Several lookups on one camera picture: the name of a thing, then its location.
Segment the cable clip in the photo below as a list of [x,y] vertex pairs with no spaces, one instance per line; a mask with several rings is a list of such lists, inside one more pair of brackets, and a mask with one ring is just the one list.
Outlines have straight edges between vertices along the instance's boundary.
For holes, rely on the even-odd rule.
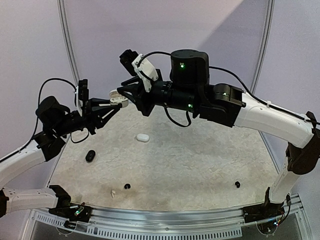
[[271,104],[271,101],[266,101],[266,107],[269,109],[270,108],[270,104]]

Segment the white backdrop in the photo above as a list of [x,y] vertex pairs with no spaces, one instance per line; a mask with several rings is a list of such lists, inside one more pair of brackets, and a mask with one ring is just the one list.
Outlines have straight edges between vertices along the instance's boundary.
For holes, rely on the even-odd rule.
[[[271,32],[256,95],[320,120],[320,2],[275,1]],[[283,167],[287,143],[267,136],[277,164]],[[300,178],[299,193],[315,240],[320,240],[320,163]]]
[[[250,86],[262,39],[267,0],[78,0],[65,1],[80,78],[90,96],[107,98],[131,76],[119,62],[126,49],[146,54],[197,49],[210,64],[236,72]],[[150,57],[169,80],[168,56]],[[211,71],[211,83],[238,82]]]
[[[48,78],[73,82],[64,45],[57,1],[0,1],[0,158],[29,140],[35,127],[38,92]],[[73,89],[60,82],[48,83],[42,98],[57,97],[73,106]],[[43,188],[55,161],[36,166],[8,187]],[[0,239],[17,240],[28,211],[0,218]]]

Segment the table surface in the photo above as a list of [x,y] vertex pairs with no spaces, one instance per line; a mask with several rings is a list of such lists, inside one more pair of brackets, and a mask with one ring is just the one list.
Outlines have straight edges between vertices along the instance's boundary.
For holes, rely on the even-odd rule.
[[[169,112],[176,121],[187,122],[183,111]],[[139,133],[149,135],[149,142],[137,141]],[[72,138],[77,141],[86,134],[75,132]],[[85,161],[89,150],[96,152],[92,163]],[[256,130],[199,118],[182,128],[167,119],[162,107],[145,117],[129,104],[84,142],[68,141],[50,185],[60,185],[77,203],[188,211],[263,202],[276,176]],[[131,188],[124,189],[125,184]]]

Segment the marble-patterned surface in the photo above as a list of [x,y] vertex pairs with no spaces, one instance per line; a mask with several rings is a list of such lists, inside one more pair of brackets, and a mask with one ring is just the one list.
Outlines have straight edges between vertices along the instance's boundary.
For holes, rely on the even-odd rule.
[[[185,112],[169,111],[173,119],[187,122]],[[74,133],[73,140],[86,133]],[[137,141],[139,133],[148,134],[149,142]],[[89,150],[96,151],[92,163],[85,161]],[[199,118],[181,128],[167,119],[162,107],[144,117],[129,104],[96,135],[79,144],[67,143],[50,184],[62,186],[78,203],[186,211],[262,202],[276,175],[255,130]],[[131,188],[124,189],[128,183]]]

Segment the white oval object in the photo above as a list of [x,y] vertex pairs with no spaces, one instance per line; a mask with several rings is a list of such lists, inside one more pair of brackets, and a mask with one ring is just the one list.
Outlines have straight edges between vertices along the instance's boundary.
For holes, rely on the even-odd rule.
[[139,133],[139,134],[136,136],[136,139],[137,139],[138,141],[140,141],[140,142],[146,143],[146,142],[149,141],[150,137],[149,137],[149,135],[147,135],[147,134]]

